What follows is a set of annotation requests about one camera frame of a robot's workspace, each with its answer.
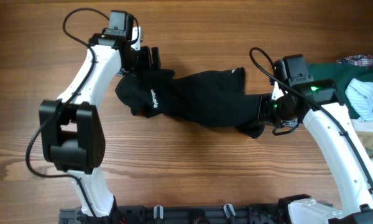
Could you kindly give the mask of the black polo shirt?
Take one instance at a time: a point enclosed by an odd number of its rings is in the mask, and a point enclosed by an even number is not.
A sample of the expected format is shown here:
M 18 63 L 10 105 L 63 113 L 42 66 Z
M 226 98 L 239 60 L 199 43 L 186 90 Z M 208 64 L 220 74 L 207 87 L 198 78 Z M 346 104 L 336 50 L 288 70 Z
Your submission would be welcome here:
M 159 114 L 208 128 L 234 127 L 252 139 L 265 129 L 259 123 L 260 95 L 247 95 L 246 71 L 209 70 L 175 78 L 174 70 L 139 70 L 124 75 L 117 97 L 134 116 Z

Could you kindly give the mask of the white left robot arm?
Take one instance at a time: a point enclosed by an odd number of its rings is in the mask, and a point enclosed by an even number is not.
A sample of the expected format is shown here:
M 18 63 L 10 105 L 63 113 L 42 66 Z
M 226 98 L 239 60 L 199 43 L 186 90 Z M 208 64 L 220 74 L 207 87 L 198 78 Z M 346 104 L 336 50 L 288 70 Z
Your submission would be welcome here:
M 106 30 L 88 41 L 86 58 L 69 87 L 56 100 L 40 104 L 44 159 L 54 164 L 58 178 L 71 180 L 81 207 L 82 223 L 116 223 L 120 213 L 108 189 L 101 163 L 106 141 L 98 114 L 115 75 L 147 65 L 142 53 L 142 30 L 115 34 Z

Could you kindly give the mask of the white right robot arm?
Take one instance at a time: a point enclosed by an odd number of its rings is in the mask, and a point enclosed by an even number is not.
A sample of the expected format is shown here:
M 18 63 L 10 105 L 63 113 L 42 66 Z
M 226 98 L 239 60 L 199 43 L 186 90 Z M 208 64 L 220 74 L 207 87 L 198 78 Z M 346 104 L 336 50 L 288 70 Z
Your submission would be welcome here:
M 373 164 L 352 126 L 348 109 L 331 80 L 297 85 L 270 79 L 272 97 L 263 102 L 265 121 L 280 128 L 299 125 L 313 136 L 336 182 L 341 209 L 306 195 L 279 201 L 284 223 L 373 223 Z

